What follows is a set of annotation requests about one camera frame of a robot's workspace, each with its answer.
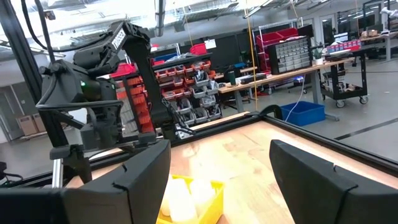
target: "blue plastic bin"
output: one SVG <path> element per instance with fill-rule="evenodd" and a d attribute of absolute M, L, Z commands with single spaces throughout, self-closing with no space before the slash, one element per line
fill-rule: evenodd
<path fill-rule="evenodd" d="M 290 110 L 296 103 L 281 106 L 282 116 L 284 121 L 287 118 Z M 323 121 L 325 119 L 325 106 L 318 105 L 316 103 L 310 103 L 306 101 L 299 101 L 297 106 L 291 112 L 287 122 L 295 124 L 297 126 L 305 126 L 308 124 Z"/>

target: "black metal bracket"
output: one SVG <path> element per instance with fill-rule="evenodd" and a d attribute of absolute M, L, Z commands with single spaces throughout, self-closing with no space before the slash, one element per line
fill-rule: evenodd
<path fill-rule="evenodd" d="M 91 175 L 90 161 L 84 155 L 83 145 L 73 144 L 71 146 L 55 147 L 50 151 L 50 159 L 63 159 L 64 167 L 71 167 L 83 181 L 87 183 L 93 180 Z"/>

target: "yellow plastic container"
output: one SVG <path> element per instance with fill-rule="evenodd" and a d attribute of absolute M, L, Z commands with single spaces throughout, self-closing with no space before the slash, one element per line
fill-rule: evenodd
<path fill-rule="evenodd" d="M 184 177 L 180 175 L 173 175 L 173 179 L 184 179 L 185 183 L 189 189 L 189 184 L 193 181 L 191 177 Z M 198 218 L 196 224 L 216 224 L 223 214 L 224 210 L 224 183 L 219 181 L 211 181 L 211 186 L 216 190 L 216 197 L 206 209 L 206 211 L 201 214 Z M 159 216 L 157 217 L 156 224 L 172 224 L 171 218 L 164 216 L 162 212 L 159 211 Z"/>

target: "cart wheel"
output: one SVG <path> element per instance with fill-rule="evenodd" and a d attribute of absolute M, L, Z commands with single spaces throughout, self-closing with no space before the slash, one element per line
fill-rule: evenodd
<path fill-rule="evenodd" d="M 360 102 L 361 104 L 363 104 L 363 105 L 365 105 L 366 103 L 368 103 L 368 101 L 369 101 L 369 98 L 368 98 L 367 96 L 365 96 L 365 97 L 360 96 L 360 97 L 359 97 L 359 102 Z"/>
<path fill-rule="evenodd" d="M 346 106 L 346 102 L 344 102 L 343 100 L 336 101 L 336 107 L 337 108 L 343 108 L 345 106 Z"/>

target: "yellow cable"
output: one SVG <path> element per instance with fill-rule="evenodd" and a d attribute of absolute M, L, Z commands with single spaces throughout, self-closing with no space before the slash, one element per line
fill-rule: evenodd
<path fill-rule="evenodd" d="M 190 40 L 190 42 L 191 42 L 191 47 L 193 47 L 191 32 L 189 31 L 189 25 L 188 25 L 187 15 L 185 15 L 185 8 L 182 7 L 182 10 L 183 10 L 183 12 L 184 12 L 185 23 L 187 24 L 187 30 L 188 30 L 189 40 Z"/>
<path fill-rule="evenodd" d="M 244 14 L 247 15 L 248 11 L 246 8 L 244 9 Z M 254 99 L 256 101 L 256 111 L 258 111 L 258 106 L 257 106 L 257 83 L 256 83 L 256 64 L 254 63 L 254 52 L 253 52 L 253 41 L 251 37 L 251 27 L 250 27 L 250 19 L 249 16 L 246 18 L 248 20 L 248 32 L 249 32 L 249 38 L 250 38 L 250 49 L 251 49 L 251 60 L 253 61 L 253 76 L 254 76 Z"/>
<path fill-rule="evenodd" d="M 293 10 L 294 10 L 294 14 L 296 14 L 296 18 L 299 19 L 299 16 L 297 15 L 296 8 L 294 7 L 293 1 L 290 1 L 290 3 L 292 3 L 292 7 L 293 7 Z"/>

